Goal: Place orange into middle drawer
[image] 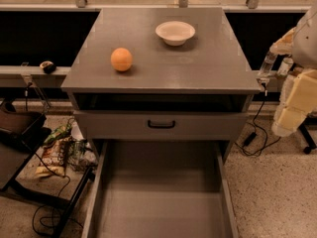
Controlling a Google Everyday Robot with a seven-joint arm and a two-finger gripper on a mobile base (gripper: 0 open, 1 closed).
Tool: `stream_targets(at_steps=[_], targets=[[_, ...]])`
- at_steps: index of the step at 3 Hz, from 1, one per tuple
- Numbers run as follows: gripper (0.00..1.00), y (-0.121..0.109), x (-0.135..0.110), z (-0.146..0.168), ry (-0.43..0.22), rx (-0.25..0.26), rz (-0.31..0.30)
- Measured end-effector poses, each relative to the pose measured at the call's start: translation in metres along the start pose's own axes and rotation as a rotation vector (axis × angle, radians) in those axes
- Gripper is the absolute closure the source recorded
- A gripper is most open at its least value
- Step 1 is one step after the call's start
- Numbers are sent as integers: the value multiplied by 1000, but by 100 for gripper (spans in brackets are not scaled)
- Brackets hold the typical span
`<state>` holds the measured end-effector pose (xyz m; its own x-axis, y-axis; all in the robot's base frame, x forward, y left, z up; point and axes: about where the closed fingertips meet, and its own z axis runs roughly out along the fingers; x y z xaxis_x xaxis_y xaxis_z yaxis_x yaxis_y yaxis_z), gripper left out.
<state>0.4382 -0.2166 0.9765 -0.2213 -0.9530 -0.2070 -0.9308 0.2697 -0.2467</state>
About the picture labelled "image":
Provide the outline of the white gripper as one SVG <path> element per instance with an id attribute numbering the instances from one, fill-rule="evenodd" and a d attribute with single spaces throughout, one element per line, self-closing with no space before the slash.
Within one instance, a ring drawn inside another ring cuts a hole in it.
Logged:
<path id="1" fill-rule="evenodd" d="M 275 136 L 288 137 L 303 123 L 306 114 L 317 107 L 317 71 L 300 67 L 289 73 L 273 116 L 271 130 Z"/>

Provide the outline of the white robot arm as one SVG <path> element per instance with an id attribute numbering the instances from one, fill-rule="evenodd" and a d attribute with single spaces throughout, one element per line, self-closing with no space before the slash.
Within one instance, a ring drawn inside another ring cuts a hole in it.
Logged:
<path id="1" fill-rule="evenodd" d="M 302 68 L 297 75 L 286 78 L 273 117 L 272 132 L 287 137 L 317 107 L 317 5 L 269 50 L 276 55 L 291 55 L 294 63 Z"/>

